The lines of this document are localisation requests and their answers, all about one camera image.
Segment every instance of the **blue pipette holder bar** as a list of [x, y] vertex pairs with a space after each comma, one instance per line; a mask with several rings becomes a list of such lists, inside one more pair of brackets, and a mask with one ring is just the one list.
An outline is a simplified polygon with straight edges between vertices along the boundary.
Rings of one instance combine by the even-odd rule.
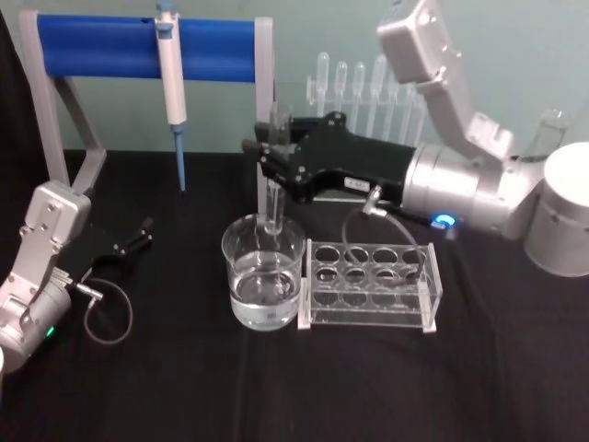
[[[49, 76], [161, 78], [152, 18], [39, 15]], [[186, 80], [253, 83], [254, 22], [180, 19]]]

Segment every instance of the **pipette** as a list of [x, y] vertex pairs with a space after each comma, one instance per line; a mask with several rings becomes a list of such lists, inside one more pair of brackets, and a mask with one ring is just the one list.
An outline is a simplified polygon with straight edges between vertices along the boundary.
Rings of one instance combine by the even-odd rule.
[[364, 78], [366, 77], [366, 68], [364, 63], [358, 62], [353, 70], [352, 81], [352, 117], [350, 118], [350, 132], [356, 132], [356, 123], [358, 123], [358, 110], [360, 109], [360, 102], [362, 101], [362, 91], [364, 89]]
[[366, 125], [366, 136], [371, 137], [375, 128], [376, 107], [378, 106], [378, 97], [383, 88], [385, 81], [385, 72], [387, 70], [387, 58], [384, 55], [376, 57], [375, 66], [372, 71], [372, 80], [370, 82], [370, 111], [368, 112], [368, 124]]
[[343, 104], [343, 94], [346, 91], [346, 79], [348, 76], [348, 65], [345, 62], [339, 62], [335, 71], [335, 110], [341, 112]]
[[388, 75], [387, 83], [388, 104], [387, 114], [385, 115], [385, 128], [383, 129], [383, 141], [388, 141], [390, 138], [390, 127], [393, 123], [393, 113], [395, 112], [395, 105], [397, 104], [397, 90], [397, 80], [395, 79], [395, 76], [390, 73]]
[[415, 89], [409, 87], [405, 93], [405, 113], [403, 114], [403, 121], [401, 122], [401, 129], [398, 133], [398, 143], [404, 145], [407, 141], [407, 132], [409, 131], [409, 121], [411, 120], [411, 112], [413, 110], [413, 100], [415, 98]]
[[329, 82], [329, 54], [322, 52], [317, 58], [317, 116], [325, 113], [325, 96], [328, 92]]
[[164, 83], [167, 122], [174, 134], [179, 187], [186, 191], [184, 177], [183, 132], [186, 122], [182, 54], [180, 51], [179, 14], [173, 11], [171, 0], [157, 2], [159, 17], [156, 18], [157, 49]]

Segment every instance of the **micropipette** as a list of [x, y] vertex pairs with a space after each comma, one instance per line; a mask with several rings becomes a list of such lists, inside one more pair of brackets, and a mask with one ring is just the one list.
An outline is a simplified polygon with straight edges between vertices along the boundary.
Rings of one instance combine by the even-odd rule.
[[179, 14], [173, 11], [172, 2], [157, 2], [160, 12], [156, 18], [157, 50], [159, 65], [164, 83], [167, 122], [174, 134], [176, 161], [180, 190], [186, 190], [184, 177], [183, 132], [186, 122], [186, 99], [184, 97], [184, 78], [182, 76], [182, 54], [180, 51]]

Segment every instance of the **blue led light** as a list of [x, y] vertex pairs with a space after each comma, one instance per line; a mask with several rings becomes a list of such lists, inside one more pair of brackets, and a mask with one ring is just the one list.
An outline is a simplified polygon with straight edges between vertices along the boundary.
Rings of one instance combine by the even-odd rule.
[[433, 217], [432, 224], [441, 228], [452, 228], [456, 224], [456, 218], [449, 214], [438, 214]]

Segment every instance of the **blue pipette tip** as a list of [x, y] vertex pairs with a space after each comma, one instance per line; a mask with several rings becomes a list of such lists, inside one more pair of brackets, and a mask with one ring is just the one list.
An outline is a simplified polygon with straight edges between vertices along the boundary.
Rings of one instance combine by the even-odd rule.
[[180, 192], [184, 193], [186, 191], [186, 177], [184, 174], [184, 146], [181, 130], [174, 130], [174, 143], [176, 145], [176, 163], [178, 167], [178, 181], [180, 185]]

